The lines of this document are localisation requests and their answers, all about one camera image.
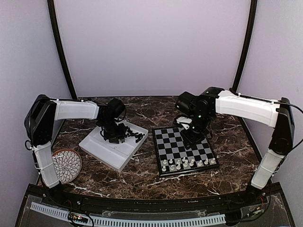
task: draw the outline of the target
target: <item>chessboard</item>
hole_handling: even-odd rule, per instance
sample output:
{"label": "chessboard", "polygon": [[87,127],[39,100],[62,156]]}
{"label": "chessboard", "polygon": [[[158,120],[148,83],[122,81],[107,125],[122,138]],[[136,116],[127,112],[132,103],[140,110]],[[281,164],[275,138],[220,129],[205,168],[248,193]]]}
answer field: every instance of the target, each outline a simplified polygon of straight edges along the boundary
{"label": "chessboard", "polygon": [[219,166],[207,139],[185,148],[180,132],[182,128],[153,129],[154,145],[160,176],[204,171]]}

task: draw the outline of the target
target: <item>brown marble surface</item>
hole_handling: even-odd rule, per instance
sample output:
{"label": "brown marble surface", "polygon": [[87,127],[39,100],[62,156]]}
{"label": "brown marble surface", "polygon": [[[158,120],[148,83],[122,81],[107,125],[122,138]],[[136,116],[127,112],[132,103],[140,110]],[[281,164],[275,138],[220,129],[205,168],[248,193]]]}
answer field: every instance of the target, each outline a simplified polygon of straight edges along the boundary
{"label": "brown marble surface", "polygon": [[[174,107],[176,97],[122,97],[126,120],[149,130],[149,135],[121,173],[100,163],[78,144],[96,127],[96,121],[66,120],[53,152],[71,148],[80,153],[82,170],[66,184],[65,191],[117,199],[183,199],[245,190],[258,166],[258,159],[236,117],[218,115],[212,123],[210,143],[220,167],[199,173],[160,178],[152,140],[152,128],[172,126],[181,114]],[[106,103],[110,98],[94,98]]]}

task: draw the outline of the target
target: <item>white patterned plate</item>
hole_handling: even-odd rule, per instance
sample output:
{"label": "white patterned plate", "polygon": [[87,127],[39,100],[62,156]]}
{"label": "white patterned plate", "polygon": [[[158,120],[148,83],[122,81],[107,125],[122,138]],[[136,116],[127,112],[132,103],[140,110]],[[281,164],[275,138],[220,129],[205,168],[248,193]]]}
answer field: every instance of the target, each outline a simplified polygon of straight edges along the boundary
{"label": "white patterned plate", "polygon": [[53,162],[61,184],[73,181],[82,167],[81,157],[73,149],[61,149],[54,152]]}

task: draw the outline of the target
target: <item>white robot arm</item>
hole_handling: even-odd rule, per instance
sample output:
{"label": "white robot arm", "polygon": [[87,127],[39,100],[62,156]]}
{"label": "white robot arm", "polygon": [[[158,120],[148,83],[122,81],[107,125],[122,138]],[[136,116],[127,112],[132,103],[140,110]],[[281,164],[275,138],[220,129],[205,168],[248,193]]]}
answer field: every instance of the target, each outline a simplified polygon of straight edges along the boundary
{"label": "white robot arm", "polygon": [[52,159],[53,123],[63,119],[97,120],[97,126],[103,127],[105,140],[118,143],[124,140],[125,127],[116,123],[125,110],[124,104],[114,98],[107,105],[98,105],[91,101],[73,101],[51,99],[39,95],[25,118],[25,128],[29,137],[36,168],[43,182],[49,188],[59,184]]}
{"label": "white robot arm", "polygon": [[293,148],[294,120],[289,100],[260,99],[237,94],[232,90],[210,87],[199,96],[184,92],[178,97],[176,108],[192,121],[177,119],[185,126],[181,133],[187,144],[195,144],[208,134],[208,125],[216,114],[229,114],[251,119],[275,128],[272,140],[248,187],[263,189],[272,174]]}

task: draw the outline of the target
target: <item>white tray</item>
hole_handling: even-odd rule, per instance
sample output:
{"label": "white tray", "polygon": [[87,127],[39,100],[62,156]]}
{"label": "white tray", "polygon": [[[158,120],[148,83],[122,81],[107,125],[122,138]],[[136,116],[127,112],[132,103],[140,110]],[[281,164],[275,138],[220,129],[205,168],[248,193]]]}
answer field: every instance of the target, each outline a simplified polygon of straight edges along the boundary
{"label": "white tray", "polygon": [[148,130],[131,124],[126,121],[122,121],[125,126],[130,127],[130,129],[136,133],[145,134],[138,143],[135,142],[135,137],[125,138],[124,143],[110,143],[105,141],[100,135],[101,128],[96,127],[87,137],[84,138],[79,143],[79,146],[86,153],[92,155],[94,158],[98,159],[102,163],[114,170],[121,172],[126,164],[129,162],[131,157],[136,153],[139,147],[148,137]]}

